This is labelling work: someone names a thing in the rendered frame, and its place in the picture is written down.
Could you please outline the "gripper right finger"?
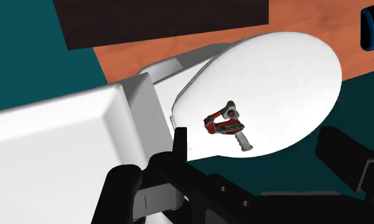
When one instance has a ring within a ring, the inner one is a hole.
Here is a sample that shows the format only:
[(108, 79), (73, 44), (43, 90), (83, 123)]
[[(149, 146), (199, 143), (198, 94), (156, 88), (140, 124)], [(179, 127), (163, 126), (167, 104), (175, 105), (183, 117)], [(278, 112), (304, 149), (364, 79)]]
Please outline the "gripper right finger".
[(364, 192), (374, 209), (374, 150), (333, 126), (321, 127), (315, 155), (352, 191)]

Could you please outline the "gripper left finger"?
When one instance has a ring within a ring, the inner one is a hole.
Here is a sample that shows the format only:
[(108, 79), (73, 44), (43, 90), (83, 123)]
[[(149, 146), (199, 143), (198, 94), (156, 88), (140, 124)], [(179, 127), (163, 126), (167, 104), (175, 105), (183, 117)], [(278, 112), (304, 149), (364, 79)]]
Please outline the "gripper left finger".
[(254, 224), (254, 195), (188, 164), (186, 146), (187, 130), (177, 128), (172, 151), (154, 154), (147, 168), (112, 168), (91, 224), (147, 224), (158, 213), (172, 224)]

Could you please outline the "red and grey tape dispenser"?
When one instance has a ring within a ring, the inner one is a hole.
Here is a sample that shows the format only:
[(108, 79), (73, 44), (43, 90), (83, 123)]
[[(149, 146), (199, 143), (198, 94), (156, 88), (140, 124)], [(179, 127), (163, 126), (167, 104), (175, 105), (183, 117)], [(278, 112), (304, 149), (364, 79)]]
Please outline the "red and grey tape dispenser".
[(224, 108), (207, 116), (204, 127), (209, 134), (234, 135), (242, 151), (253, 149), (242, 132), (245, 126), (239, 121), (239, 112), (233, 101), (228, 101)]

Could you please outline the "white toilet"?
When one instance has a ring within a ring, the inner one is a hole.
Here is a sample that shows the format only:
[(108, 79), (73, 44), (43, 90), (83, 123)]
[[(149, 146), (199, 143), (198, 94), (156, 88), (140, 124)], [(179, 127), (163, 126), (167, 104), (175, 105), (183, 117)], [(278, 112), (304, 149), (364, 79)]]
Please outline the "white toilet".
[[(188, 160), (283, 150), (332, 110), (342, 85), (335, 52), (300, 32), (271, 32), (181, 74), (178, 66), (0, 111), (0, 224), (90, 224), (107, 172), (145, 168), (188, 129)], [(233, 101), (253, 149), (209, 134), (204, 119)]]

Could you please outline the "black and blue cylinder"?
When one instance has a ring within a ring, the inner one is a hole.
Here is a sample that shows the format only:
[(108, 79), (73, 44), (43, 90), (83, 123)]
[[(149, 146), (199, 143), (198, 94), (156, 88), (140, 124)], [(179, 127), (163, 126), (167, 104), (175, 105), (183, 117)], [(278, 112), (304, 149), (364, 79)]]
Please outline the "black and blue cylinder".
[(360, 45), (364, 51), (374, 50), (374, 5), (361, 10)]

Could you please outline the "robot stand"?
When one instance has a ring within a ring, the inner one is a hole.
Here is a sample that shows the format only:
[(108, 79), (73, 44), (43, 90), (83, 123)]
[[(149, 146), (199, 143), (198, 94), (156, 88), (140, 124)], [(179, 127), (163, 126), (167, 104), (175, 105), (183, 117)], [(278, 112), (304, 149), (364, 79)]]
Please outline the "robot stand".
[(267, 25), (270, 0), (52, 0), (70, 50)]

